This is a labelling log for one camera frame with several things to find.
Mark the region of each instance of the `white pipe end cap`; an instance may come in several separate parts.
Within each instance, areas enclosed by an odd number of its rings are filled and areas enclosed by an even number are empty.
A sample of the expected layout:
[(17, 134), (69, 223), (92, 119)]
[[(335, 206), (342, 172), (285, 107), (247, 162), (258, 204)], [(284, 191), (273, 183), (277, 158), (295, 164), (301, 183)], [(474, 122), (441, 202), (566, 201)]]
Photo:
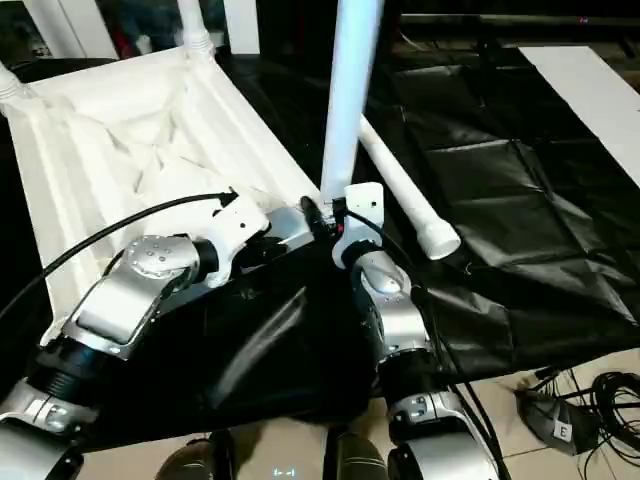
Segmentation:
[(418, 230), (418, 243), (431, 260), (440, 260), (455, 252), (462, 240), (449, 224), (439, 219)]

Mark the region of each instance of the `robotic arm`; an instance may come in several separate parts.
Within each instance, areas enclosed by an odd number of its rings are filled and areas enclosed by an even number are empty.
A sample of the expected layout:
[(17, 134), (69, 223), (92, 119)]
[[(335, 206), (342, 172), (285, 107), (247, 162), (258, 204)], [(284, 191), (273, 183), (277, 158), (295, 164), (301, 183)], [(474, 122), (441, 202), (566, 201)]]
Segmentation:
[[(382, 226), (377, 184), (345, 189), (346, 208)], [(388, 405), (391, 480), (496, 480), (491, 451), (460, 398), (442, 384), (432, 341), (411, 298), (407, 273), (382, 249), (378, 233), (351, 216), (333, 251), (351, 272), (358, 310), (370, 329), (378, 376)]]
[(224, 285), (235, 255), (268, 227), (255, 204), (233, 197), (216, 212), (208, 238), (138, 238), (87, 292), (33, 372), (0, 405), (0, 478), (77, 477), (82, 457), (74, 439), (97, 418), (163, 301), (194, 283)]

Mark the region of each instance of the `wrinkled black plastic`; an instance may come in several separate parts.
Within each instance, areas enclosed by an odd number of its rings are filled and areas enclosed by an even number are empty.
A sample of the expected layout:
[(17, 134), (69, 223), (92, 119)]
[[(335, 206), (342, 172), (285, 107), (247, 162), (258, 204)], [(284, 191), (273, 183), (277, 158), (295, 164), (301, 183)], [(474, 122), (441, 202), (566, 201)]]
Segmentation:
[[(257, 58), (220, 62), (318, 182), (326, 70)], [(463, 238), (454, 255), (429, 262), (397, 203), (385, 198), (385, 227), (419, 264), (430, 289), (428, 310), (467, 377), (638, 345), (640, 191), (518, 52), (396, 59), (374, 72), (367, 115)], [(2, 292), (6, 303), (39, 265), (5, 127), (0, 136), (0, 195), (14, 229), (0, 236), (2, 251), (11, 252), (5, 271), (15, 282)], [(354, 180), (380, 180), (363, 150)], [(318, 243), (286, 255), (158, 322), (108, 399), (89, 445), (276, 415), (335, 419), (361, 409), (373, 364), (348, 278), (333, 267), (330, 248)], [(301, 307), (274, 320), (302, 286)], [(0, 325), (0, 390), (22, 374), (30, 346), (48, 324), (46, 305), (42, 291)], [(260, 343), (259, 361), (246, 376), (233, 377), (236, 385), (217, 404), (227, 366), (261, 331), (278, 335)]]

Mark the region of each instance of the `white plastic basket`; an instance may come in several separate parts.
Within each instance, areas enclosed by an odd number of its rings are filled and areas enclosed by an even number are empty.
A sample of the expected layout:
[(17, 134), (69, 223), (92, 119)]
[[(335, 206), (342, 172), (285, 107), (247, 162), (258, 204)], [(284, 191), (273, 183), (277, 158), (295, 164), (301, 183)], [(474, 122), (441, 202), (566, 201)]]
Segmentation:
[[(35, 96), (5, 104), (43, 265), (105, 226), (185, 195), (231, 186), (278, 219), (303, 195), (319, 199), (218, 65), (186, 52), (36, 82), (29, 85)], [(48, 279), (55, 319), (71, 312), (134, 237), (203, 234), (216, 206), (158, 213), (79, 254)], [(303, 225), (300, 212), (288, 210), (287, 228)]]

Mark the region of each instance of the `tiled floor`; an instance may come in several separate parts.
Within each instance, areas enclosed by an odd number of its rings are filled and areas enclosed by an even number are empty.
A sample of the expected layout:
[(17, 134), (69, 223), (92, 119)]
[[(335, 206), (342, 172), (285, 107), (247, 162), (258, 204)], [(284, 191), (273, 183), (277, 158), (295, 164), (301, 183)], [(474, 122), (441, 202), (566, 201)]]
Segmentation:
[[(640, 373), (640, 351), (609, 355), (577, 367), (575, 374), (580, 387), (587, 388), (596, 375), (606, 371)], [(518, 418), (510, 389), (528, 376), (520, 373), (475, 384), (500, 438), (513, 480), (584, 480), (581, 472), (588, 453), (570, 457), (544, 448)], [(559, 388), (566, 391), (574, 389), (569, 378), (560, 379)], [(627, 415), (640, 417), (640, 411), (630, 411)], [(359, 419), (355, 428), (368, 435), (386, 458), (392, 444), (387, 433), (384, 402), (373, 401), (367, 416)], [(244, 427), (239, 433), (239, 438), (259, 439), (249, 460), (243, 464), (239, 480), (273, 478), (275, 469), (284, 472), (295, 470), (295, 476), (301, 479), (322, 478), (323, 428), (278, 419)], [(79, 480), (152, 480), (162, 462), (194, 437), (197, 435), (88, 455)], [(638, 478), (640, 469), (624, 463), (606, 446), (593, 456), (588, 465), (588, 480)]]

